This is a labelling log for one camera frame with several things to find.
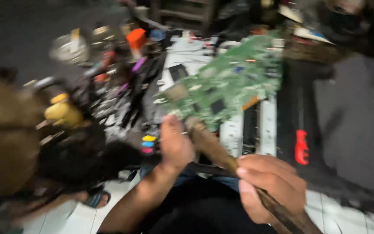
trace black shirt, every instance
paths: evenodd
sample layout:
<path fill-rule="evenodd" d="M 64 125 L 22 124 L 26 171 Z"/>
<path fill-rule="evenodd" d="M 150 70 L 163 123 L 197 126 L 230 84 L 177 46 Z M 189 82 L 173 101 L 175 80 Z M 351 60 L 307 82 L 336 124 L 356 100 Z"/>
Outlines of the black shirt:
<path fill-rule="evenodd" d="M 172 188 L 136 233 L 275 234 L 276 231 L 268 224 L 253 223 L 235 190 L 210 179 L 196 178 Z"/>

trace circuit board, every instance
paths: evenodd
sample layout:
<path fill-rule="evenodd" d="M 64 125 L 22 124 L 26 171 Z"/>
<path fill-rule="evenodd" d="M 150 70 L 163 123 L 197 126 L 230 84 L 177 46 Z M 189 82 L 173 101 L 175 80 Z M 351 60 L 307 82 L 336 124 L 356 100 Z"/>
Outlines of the circuit board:
<path fill-rule="evenodd" d="M 199 117 L 216 130 L 240 114 L 244 105 L 276 93 L 282 80 L 282 49 L 283 40 L 276 33 L 245 38 L 196 75 L 158 93 L 154 103 L 181 119 Z"/>

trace red screwdriver handle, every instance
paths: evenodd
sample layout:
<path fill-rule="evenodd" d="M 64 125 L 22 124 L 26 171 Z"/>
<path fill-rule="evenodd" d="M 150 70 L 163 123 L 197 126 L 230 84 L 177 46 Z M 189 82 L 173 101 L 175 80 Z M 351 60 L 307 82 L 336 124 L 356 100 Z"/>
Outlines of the red screwdriver handle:
<path fill-rule="evenodd" d="M 304 130 L 297 130 L 297 142 L 295 144 L 295 160 L 301 165 L 308 164 L 307 133 Z"/>

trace jeans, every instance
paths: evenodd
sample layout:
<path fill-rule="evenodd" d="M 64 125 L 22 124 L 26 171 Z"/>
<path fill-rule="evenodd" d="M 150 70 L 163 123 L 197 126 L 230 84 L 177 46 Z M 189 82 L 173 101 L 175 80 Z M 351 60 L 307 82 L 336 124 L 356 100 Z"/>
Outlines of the jeans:
<path fill-rule="evenodd" d="M 141 180 L 148 175 L 152 170 L 154 166 L 142 166 L 139 169 L 139 176 L 141 177 Z M 199 177 L 194 171 L 185 169 L 180 173 L 180 175 L 177 177 L 174 187 L 180 186 L 186 181 L 189 181 L 191 179 Z M 212 179 L 214 181 L 217 181 L 219 183 L 225 184 L 229 186 L 231 189 L 235 190 L 236 192 L 239 192 L 239 179 L 238 178 L 230 178 L 230 177 L 224 177 L 224 176 L 211 176 L 208 179 Z"/>

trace white tile floor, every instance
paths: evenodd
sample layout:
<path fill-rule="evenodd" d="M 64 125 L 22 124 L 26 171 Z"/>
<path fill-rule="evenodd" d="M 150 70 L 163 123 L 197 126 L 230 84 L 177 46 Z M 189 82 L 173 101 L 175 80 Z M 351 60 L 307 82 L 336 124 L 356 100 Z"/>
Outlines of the white tile floor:
<path fill-rule="evenodd" d="M 106 214 L 125 195 L 129 183 L 109 182 L 106 190 L 112 194 L 109 204 L 99 210 L 75 202 L 65 205 L 29 223 L 24 234 L 96 234 Z M 307 191 L 305 210 L 311 220 L 325 234 L 374 234 L 374 215 L 342 208 L 324 194 Z"/>

